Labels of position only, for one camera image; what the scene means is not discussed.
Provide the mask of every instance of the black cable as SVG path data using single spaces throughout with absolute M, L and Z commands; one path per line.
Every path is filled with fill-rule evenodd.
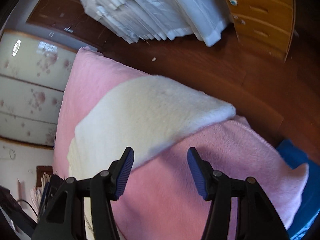
M 33 209 L 33 207 L 30 205 L 30 203 L 28 202 L 28 201 L 26 201 L 26 200 L 24 200 L 24 199 L 18 199 L 17 200 L 17 202 L 20 202 L 20 201 L 23 201 L 23 202 L 25 202 L 25 203 L 27 203 L 29 206 L 30 206 L 30 208 L 32 209 L 32 211 L 36 214 L 36 216 L 38 217 L 38 214 L 36 213 L 36 211 Z

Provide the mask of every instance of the dark brown floor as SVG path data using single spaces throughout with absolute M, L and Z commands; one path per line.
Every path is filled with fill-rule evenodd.
M 211 48 L 193 35 L 136 44 L 115 36 L 104 55 L 232 103 L 272 145 L 290 138 L 320 164 L 320 56 L 301 36 L 285 63 L 245 50 L 232 25 Z

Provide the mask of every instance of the brown door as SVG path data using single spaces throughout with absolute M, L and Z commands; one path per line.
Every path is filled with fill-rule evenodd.
M 102 48 L 111 31 L 84 13 L 80 0 L 40 0 L 27 23 L 68 34 Z

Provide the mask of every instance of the orange wooden dresser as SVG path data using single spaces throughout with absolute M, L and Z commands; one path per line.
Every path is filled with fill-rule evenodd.
M 295 0 L 226 0 L 240 43 L 283 61 L 295 22 Z

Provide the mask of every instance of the ribbed blue pad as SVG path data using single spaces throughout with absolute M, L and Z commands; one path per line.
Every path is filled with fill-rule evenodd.
M 206 190 L 205 179 L 190 149 L 188 150 L 187 160 L 198 193 L 201 197 L 203 197 L 204 200 L 206 200 L 208 192 Z
M 134 159 L 134 154 L 133 154 L 133 150 L 131 149 L 116 179 L 115 196 L 117 199 L 123 194 L 125 186 L 127 185 L 127 181 L 133 165 L 133 159 Z

